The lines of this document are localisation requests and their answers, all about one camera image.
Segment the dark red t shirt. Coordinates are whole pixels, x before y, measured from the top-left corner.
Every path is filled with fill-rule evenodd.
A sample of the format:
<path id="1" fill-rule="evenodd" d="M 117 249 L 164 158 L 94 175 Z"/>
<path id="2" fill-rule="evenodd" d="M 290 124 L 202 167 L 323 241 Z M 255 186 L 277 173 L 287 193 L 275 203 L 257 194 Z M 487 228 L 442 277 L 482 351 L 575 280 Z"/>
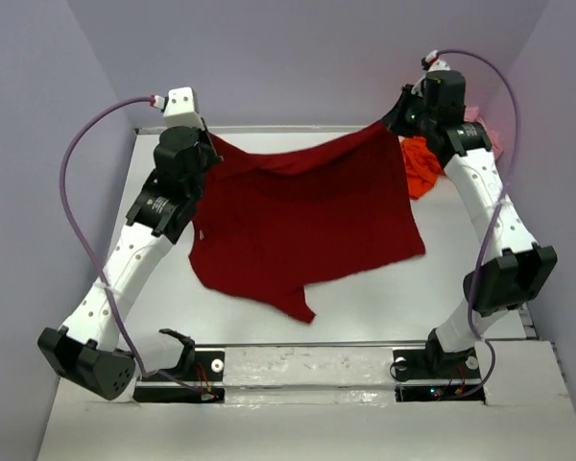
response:
<path id="1" fill-rule="evenodd" d="M 213 140 L 189 260 L 201 284 L 309 324 L 308 284 L 423 255 L 398 138 L 374 123 L 282 154 Z"/>

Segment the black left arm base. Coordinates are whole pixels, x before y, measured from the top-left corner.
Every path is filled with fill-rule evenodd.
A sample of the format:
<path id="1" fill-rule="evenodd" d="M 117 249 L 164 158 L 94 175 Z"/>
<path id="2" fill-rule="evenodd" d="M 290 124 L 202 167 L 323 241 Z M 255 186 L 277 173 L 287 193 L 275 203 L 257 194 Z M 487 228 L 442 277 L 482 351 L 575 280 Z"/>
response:
<path id="1" fill-rule="evenodd" d="M 198 346 L 191 337 L 163 328 L 143 351 L 152 359 L 153 373 L 134 382 L 134 401 L 217 404 L 225 400 L 224 349 Z"/>

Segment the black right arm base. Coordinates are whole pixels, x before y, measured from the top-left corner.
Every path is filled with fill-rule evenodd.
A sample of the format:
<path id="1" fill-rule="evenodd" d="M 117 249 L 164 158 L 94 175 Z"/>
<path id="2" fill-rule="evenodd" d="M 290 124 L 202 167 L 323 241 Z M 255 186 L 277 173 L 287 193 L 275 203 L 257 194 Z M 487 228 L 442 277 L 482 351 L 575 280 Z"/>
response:
<path id="1" fill-rule="evenodd" d="M 389 366 L 397 402 L 486 401 L 476 351 L 437 360 L 425 347 L 393 349 Z"/>

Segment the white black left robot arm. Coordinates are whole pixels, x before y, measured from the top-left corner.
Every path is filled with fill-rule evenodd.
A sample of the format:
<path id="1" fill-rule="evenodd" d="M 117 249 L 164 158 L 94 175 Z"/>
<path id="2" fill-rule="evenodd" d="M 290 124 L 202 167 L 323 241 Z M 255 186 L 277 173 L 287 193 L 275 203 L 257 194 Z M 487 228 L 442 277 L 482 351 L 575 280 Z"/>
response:
<path id="1" fill-rule="evenodd" d="M 117 244 L 75 311 L 45 328 L 37 345 L 56 374 L 105 400 L 148 373 L 177 382 L 188 376 L 194 341 L 169 328 L 136 347 L 124 321 L 158 263 L 178 243 L 204 195 L 206 172 L 221 162 L 207 129 L 164 130 L 155 167 L 126 214 Z"/>

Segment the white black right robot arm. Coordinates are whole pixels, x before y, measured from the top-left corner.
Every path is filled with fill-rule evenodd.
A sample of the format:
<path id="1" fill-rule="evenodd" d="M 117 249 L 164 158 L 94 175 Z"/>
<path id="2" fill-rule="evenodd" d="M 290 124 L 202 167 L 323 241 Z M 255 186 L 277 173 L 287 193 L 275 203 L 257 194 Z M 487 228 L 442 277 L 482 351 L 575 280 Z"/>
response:
<path id="1" fill-rule="evenodd" d="M 445 376 L 465 359 L 483 333 L 533 300 L 558 258 L 522 223 L 497 171 L 486 130 L 465 119 L 466 80 L 454 70 L 427 72 L 405 85 L 382 122 L 394 134 L 419 136 L 457 189 L 480 242 L 465 298 L 427 338 L 419 363 Z"/>

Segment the orange t shirt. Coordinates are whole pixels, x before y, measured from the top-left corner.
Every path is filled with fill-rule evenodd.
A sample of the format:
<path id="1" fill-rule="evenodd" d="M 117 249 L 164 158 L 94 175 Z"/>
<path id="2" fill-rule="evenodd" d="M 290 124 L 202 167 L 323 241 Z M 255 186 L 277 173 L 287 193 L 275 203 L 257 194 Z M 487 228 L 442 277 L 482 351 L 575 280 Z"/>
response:
<path id="1" fill-rule="evenodd" d="M 434 188 L 445 172 L 436 156 L 427 148 L 424 138 L 403 138 L 400 147 L 409 196 L 412 200 L 418 200 Z"/>

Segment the white front board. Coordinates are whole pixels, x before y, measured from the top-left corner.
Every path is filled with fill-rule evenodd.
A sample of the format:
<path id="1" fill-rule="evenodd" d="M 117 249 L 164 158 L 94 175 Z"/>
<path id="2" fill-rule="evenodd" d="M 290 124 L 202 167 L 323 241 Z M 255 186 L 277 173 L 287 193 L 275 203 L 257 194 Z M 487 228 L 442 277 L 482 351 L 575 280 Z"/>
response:
<path id="1" fill-rule="evenodd" d="M 59 384 L 42 460 L 576 460 L 551 346 L 501 341 L 483 400 L 399 402 L 389 347 L 230 346 L 221 403 Z"/>

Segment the white rail at table edge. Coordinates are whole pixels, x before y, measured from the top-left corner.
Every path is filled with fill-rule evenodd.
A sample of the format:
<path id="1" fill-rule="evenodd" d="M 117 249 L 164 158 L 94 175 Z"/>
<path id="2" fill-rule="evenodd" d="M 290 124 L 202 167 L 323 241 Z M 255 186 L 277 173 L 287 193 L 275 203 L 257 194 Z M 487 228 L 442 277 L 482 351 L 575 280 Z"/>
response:
<path id="1" fill-rule="evenodd" d="M 354 133 L 364 129 L 359 125 L 259 125 L 209 126 L 208 130 L 220 134 L 246 133 Z"/>

